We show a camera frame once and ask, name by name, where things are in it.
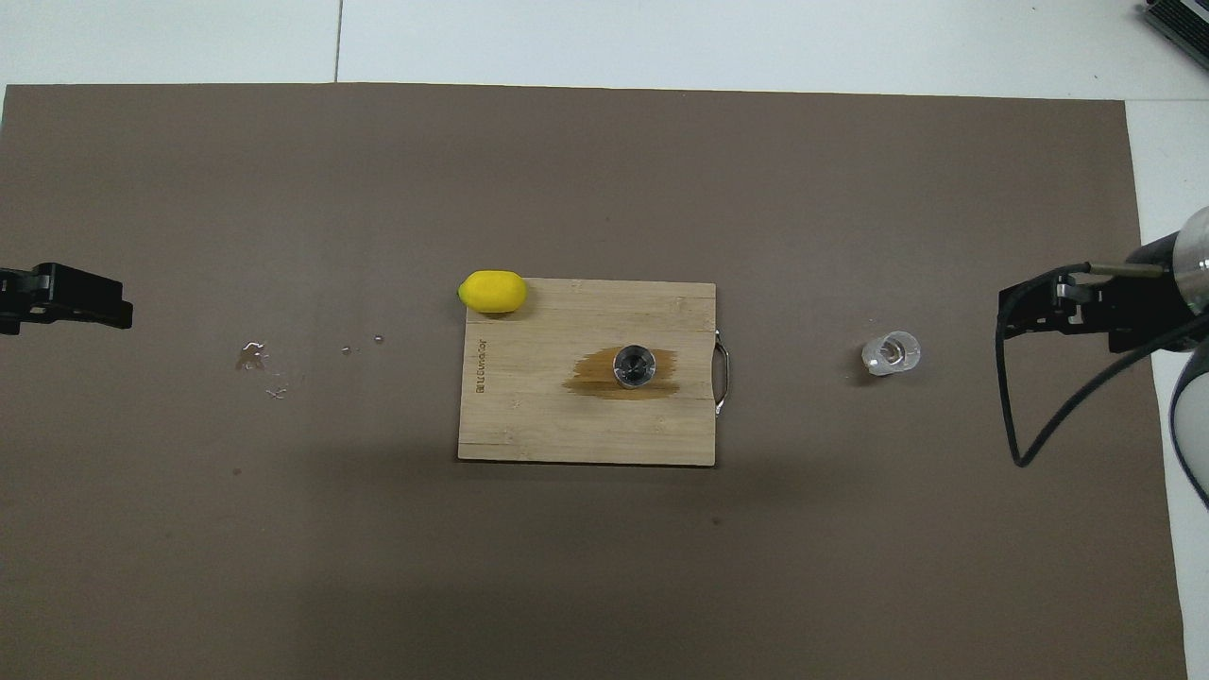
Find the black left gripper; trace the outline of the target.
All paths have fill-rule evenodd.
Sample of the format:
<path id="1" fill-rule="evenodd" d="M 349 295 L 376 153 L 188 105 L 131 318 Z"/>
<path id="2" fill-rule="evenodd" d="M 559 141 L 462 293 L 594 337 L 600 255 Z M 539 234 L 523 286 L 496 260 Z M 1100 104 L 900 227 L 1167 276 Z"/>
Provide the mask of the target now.
<path id="1" fill-rule="evenodd" d="M 60 263 L 39 263 L 31 271 L 1 270 L 1 334 L 18 335 L 30 319 L 40 324 L 57 321 L 94 323 L 131 329 L 133 305 L 125 299 L 125 284 Z"/>

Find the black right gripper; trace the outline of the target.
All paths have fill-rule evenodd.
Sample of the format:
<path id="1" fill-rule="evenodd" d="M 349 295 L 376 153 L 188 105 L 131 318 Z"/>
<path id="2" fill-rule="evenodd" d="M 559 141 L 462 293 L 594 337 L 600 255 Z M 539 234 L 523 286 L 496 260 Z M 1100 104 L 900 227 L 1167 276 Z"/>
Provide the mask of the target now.
<path id="1" fill-rule="evenodd" d="M 1165 236 L 1124 259 L 1127 265 L 1162 267 L 1161 275 L 1113 275 L 1093 286 L 1097 300 L 1084 309 L 1084 322 L 1094 332 L 1106 332 L 1111 352 L 1140 348 L 1193 319 L 1173 273 L 1175 244 L 1175 236 Z M 997 293 L 997 322 L 1005 339 L 1040 332 L 1075 335 L 1084 332 L 1084 305 L 1087 286 L 1076 283 L 1074 276 L 1046 277 L 1037 284 L 1023 282 Z"/>

